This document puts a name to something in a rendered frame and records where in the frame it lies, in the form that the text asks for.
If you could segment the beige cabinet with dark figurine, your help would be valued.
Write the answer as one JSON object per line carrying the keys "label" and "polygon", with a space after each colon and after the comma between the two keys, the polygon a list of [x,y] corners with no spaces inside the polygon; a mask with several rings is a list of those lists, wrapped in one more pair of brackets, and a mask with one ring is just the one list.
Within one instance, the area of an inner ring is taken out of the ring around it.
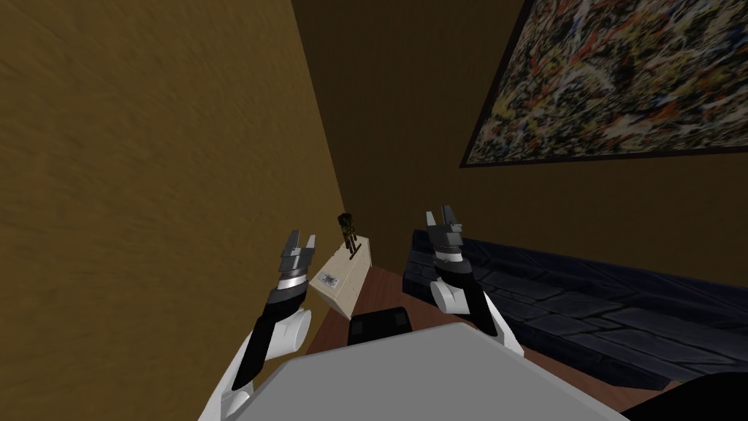
{"label": "beige cabinet with dark figurine", "polygon": [[355,233],[350,213],[337,218],[343,244],[310,280],[310,288],[346,319],[353,317],[367,273],[372,267],[368,238]]}

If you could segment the dark blue sofa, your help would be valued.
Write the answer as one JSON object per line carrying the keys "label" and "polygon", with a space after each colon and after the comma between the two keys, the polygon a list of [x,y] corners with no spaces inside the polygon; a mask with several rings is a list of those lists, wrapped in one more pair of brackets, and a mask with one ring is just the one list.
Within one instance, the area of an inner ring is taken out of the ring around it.
{"label": "dark blue sofa", "polygon": [[462,253],[522,345],[602,382],[748,372],[747,288],[471,239]]}

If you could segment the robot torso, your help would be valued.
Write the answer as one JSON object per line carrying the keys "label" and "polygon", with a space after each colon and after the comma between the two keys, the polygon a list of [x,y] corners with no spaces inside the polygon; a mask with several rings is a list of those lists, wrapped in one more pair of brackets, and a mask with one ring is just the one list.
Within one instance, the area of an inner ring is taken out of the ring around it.
{"label": "robot torso", "polygon": [[284,363],[226,421],[628,421],[464,323]]}

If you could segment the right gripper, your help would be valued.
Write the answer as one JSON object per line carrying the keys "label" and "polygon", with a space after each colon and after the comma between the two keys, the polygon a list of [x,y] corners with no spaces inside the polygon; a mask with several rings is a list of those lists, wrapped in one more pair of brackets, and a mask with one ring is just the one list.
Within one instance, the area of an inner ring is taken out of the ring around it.
{"label": "right gripper", "polygon": [[449,205],[441,206],[444,224],[437,224],[432,211],[427,211],[427,233],[434,250],[442,254],[462,253],[462,224],[458,224],[457,218]]}

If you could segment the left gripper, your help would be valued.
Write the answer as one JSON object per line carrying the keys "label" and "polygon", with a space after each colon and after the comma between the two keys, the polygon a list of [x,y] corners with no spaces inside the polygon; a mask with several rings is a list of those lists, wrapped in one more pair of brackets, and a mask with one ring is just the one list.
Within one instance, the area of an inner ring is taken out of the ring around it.
{"label": "left gripper", "polygon": [[307,270],[316,251],[316,235],[310,235],[304,248],[298,247],[299,230],[292,230],[286,240],[281,254],[279,273],[289,274],[298,270]]}

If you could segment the colourful abstract framed painting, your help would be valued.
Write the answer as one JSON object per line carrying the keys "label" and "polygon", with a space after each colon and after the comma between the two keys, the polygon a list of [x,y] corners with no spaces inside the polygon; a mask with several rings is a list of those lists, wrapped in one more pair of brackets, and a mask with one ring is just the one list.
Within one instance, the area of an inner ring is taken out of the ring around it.
{"label": "colourful abstract framed painting", "polygon": [[524,0],[462,167],[748,153],[748,0]]}

